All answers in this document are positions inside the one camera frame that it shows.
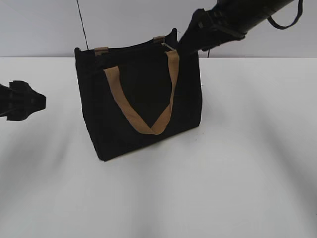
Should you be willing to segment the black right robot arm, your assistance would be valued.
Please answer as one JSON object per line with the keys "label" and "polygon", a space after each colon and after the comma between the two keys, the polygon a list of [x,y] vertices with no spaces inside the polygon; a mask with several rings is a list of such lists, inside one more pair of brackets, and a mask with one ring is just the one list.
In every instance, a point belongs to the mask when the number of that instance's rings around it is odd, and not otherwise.
{"label": "black right robot arm", "polygon": [[261,22],[279,30],[295,25],[303,14],[303,1],[298,1],[297,15],[288,26],[277,24],[272,15],[287,6],[290,0],[218,0],[211,10],[197,9],[184,35],[178,42],[180,55],[208,51],[222,44],[243,40],[248,31]]}

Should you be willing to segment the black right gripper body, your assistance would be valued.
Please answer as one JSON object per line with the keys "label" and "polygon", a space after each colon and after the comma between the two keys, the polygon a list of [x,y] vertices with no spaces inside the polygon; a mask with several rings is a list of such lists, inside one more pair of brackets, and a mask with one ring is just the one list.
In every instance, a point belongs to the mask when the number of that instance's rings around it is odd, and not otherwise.
{"label": "black right gripper body", "polygon": [[207,51],[232,41],[245,39],[246,33],[229,23],[217,4],[211,10],[197,9],[192,15],[194,50]]}

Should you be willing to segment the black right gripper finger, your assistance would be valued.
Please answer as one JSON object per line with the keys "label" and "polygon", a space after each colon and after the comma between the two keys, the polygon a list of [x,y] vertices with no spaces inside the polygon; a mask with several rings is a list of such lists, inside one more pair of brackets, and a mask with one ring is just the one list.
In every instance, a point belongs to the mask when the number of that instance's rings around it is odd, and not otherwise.
{"label": "black right gripper finger", "polygon": [[205,13],[204,9],[197,9],[193,13],[185,33],[176,46],[179,55],[191,55],[203,48],[203,37],[199,23]]}

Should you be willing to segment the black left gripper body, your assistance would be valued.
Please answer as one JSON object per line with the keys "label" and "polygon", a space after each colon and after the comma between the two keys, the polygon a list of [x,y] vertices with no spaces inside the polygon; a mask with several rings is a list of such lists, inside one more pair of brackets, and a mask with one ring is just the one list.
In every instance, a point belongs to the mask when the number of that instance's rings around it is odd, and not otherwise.
{"label": "black left gripper body", "polygon": [[14,80],[9,86],[0,86],[0,116],[8,121],[23,121],[31,114],[46,108],[46,96],[34,91],[21,80]]}

